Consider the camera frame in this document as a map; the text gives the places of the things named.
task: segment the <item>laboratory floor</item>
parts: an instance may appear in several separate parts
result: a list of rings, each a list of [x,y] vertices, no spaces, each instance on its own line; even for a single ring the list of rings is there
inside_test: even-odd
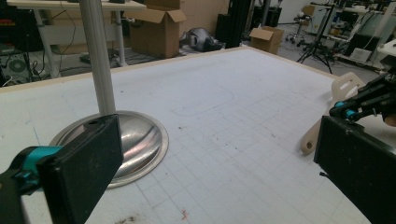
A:
[[[286,25],[279,25],[277,28],[284,30],[284,37],[282,38],[282,44],[278,50],[278,56],[292,60],[292,61],[297,61],[304,54],[303,47],[297,47],[295,44],[292,44],[289,41],[285,41],[285,38],[289,34],[294,34],[298,28],[298,25],[297,24],[286,24]],[[310,43],[313,41],[314,38],[315,37],[312,35],[306,35],[306,42]],[[330,46],[330,45],[332,45],[332,42],[331,42],[331,40],[326,40],[325,44]],[[249,42],[244,41],[243,45],[248,46]],[[193,49],[190,49],[188,46],[185,46],[180,49],[180,53],[177,57],[182,57],[182,56],[197,54],[197,53],[200,53],[200,52],[194,51]],[[61,68],[60,69],[61,73],[59,76],[67,77],[67,76],[73,76],[73,75],[77,75],[77,74],[91,72],[91,65],[88,63],[84,63],[80,60],[81,56],[87,55],[87,54],[88,53],[71,54],[71,55],[53,54],[54,58],[55,58],[55,62]],[[42,51],[31,53],[30,58],[32,61],[36,60],[40,64],[40,62],[42,62],[42,59],[41,59]],[[151,56],[148,56],[145,54],[133,52],[130,48],[125,49],[125,61],[129,65],[153,62],[153,61],[158,61],[158,60],[160,60],[160,59],[156,58],[156,57],[151,57]],[[329,69],[325,64],[314,59],[313,57],[307,58],[304,61],[304,64],[314,67],[321,71],[329,72]],[[110,66],[117,67],[115,58],[113,60],[110,60]],[[359,65],[357,65],[355,63],[351,63],[351,62],[335,61],[335,62],[332,62],[331,68],[332,68],[332,72],[337,76],[341,76],[347,72],[353,72],[358,77],[360,77],[361,80],[363,80],[364,82],[368,82],[368,81],[373,80],[374,78],[378,77],[378,73],[377,73],[378,71],[375,71],[374,69],[371,69],[371,68],[362,67],[362,66],[359,66]]]

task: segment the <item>black cable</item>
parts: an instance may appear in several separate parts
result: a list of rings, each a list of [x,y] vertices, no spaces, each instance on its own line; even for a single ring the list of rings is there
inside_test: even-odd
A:
[[[38,79],[42,80],[40,74],[37,72],[37,70],[35,70],[37,68],[37,65],[38,65],[38,61],[34,61],[32,64],[32,73],[34,76],[37,76]]]
[[[68,67],[68,68],[64,68],[64,69],[62,70],[62,72],[70,71],[70,70],[73,70],[73,69],[81,69],[81,68],[91,68],[91,67],[90,67],[90,66]]]
[[[363,14],[363,16],[358,20],[358,21],[356,21],[356,23],[360,23],[360,22],[362,22],[363,21],[363,19],[364,19],[364,17],[368,14],[370,12],[370,10],[369,11],[367,11],[366,13],[364,13]]]
[[[278,25],[290,25],[290,24],[298,24],[297,21],[293,21],[293,22],[282,22],[282,23],[278,23]]]
[[[59,75],[61,74],[62,58],[64,56],[64,53],[70,48],[70,46],[72,46],[72,44],[74,42],[75,34],[76,34],[76,24],[73,21],[73,19],[70,17],[69,13],[67,13],[67,10],[64,9],[64,5],[63,5],[62,1],[61,1],[61,8],[66,13],[66,15],[70,19],[70,21],[73,23],[73,34],[72,34],[72,40],[71,40],[70,44],[64,49],[63,52],[61,52],[61,60],[59,61],[59,72],[58,72],[58,75],[56,75],[56,77],[59,77]]]
[[[6,60],[6,63],[5,63],[4,65],[1,65],[2,68],[7,68],[7,65],[8,65],[9,60],[11,60],[12,55],[15,54],[15,50],[17,50],[17,48],[14,47],[14,50],[12,51],[12,53],[9,54],[9,56],[8,56],[8,58],[7,58],[7,60]]]
[[[66,12],[66,10],[64,9],[62,12],[60,12],[60,13],[56,14],[55,16],[51,17],[51,19],[55,19],[55,18],[59,17],[60,15],[64,14],[65,12]]]
[[[46,67],[46,62],[44,60],[44,56],[46,55],[46,51],[43,50],[43,59],[42,59],[42,63],[43,63],[43,67],[41,68],[41,71],[38,73],[39,75],[41,75],[41,73],[43,73],[44,68]]]
[[[33,82],[33,73],[30,67],[30,57],[29,57],[29,35],[26,36],[26,51],[23,53],[23,59],[25,60],[27,73],[29,77],[29,82]]]

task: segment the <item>black equipment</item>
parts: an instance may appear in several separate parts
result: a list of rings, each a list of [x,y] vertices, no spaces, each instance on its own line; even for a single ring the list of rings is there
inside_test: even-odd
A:
[[[2,88],[6,84],[7,80],[3,74],[3,68],[0,66],[0,88]]]
[[[8,7],[7,0],[0,0],[0,8],[6,8],[6,7]]]
[[[262,14],[263,7],[254,7],[253,17],[250,24],[250,30],[253,28],[257,28],[260,24],[262,24]],[[269,7],[267,19],[265,20],[266,26],[277,27],[279,22],[280,13],[282,12],[282,7]]]
[[[230,29],[230,18],[229,14],[219,14],[218,21],[216,23],[215,37],[218,41],[225,43],[227,35]]]
[[[314,162],[374,224],[396,223],[395,149],[354,121],[396,114],[396,75],[379,77],[335,104],[320,125]]]
[[[378,42],[379,42],[379,37],[354,34],[349,42],[349,45],[347,46],[344,55],[350,56],[355,48],[366,49],[373,52],[375,51]]]
[[[396,57],[395,56],[388,55],[385,58],[383,58],[380,62],[389,73],[396,74]]]
[[[22,195],[42,188],[54,223],[84,223],[122,165],[118,115],[88,121],[64,147],[28,147],[0,174],[0,220],[26,223]]]
[[[231,0],[228,13],[230,14],[230,27],[225,44],[226,49],[237,48],[241,44],[242,33],[248,19],[251,0]]]
[[[348,11],[342,11],[340,13],[340,21],[346,22],[347,26],[346,28],[350,32],[353,29],[353,26],[355,25],[356,21],[359,18],[359,14],[356,12],[348,12]]]
[[[25,52],[43,49],[33,10],[0,7],[0,20],[7,22],[0,25],[0,43]]]
[[[303,56],[301,56],[299,60],[297,60],[297,63],[303,63],[305,59],[312,56],[315,59],[318,59],[319,61],[324,63],[329,68],[330,73],[332,73],[332,69],[329,63],[328,49],[326,48],[326,46],[323,46],[320,40],[323,37],[325,27],[330,20],[330,15],[332,15],[332,11],[334,10],[334,5],[332,5],[330,8],[325,7],[324,9],[326,10],[326,14],[324,15],[322,22],[319,26],[318,34],[315,38],[315,41],[311,44],[307,44],[307,46],[304,48],[305,53],[303,54]],[[323,58],[318,55],[319,50],[323,54]]]

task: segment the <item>grid pattern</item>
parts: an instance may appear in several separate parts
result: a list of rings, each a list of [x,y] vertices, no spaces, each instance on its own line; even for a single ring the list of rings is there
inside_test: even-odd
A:
[[[159,120],[170,146],[150,174],[108,190],[88,223],[369,223],[318,175],[313,155],[299,151],[300,138],[327,108],[331,83],[251,49],[114,75],[117,109]],[[48,118],[73,121],[96,107],[88,79],[0,97],[25,102],[25,129],[36,136],[29,146],[60,131],[46,130]],[[62,110],[47,108],[50,99]],[[33,223],[49,218],[37,206],[42,195],[25,201]]]

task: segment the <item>white table surface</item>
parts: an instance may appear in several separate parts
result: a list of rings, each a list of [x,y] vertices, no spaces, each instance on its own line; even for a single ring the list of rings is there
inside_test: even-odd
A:
[[[378,52],[385,53],[387,55],[396,57],[396,47],[393,47],[393,45],[395,45],[395,44],[396,44],[396,39],[384,44],[384,48],[378,47],[377,50],[378,50]]]
[[[170,146],[150,174],[107,190],[87,223],[369,223],[300,153],[330,76],[249,48],[112,71],[117,109],[157,119]],[[0,105],[0,173],[98,113],[90,75],[2,88]],[[23,200],[32,223],[50,223],[42,192]]]

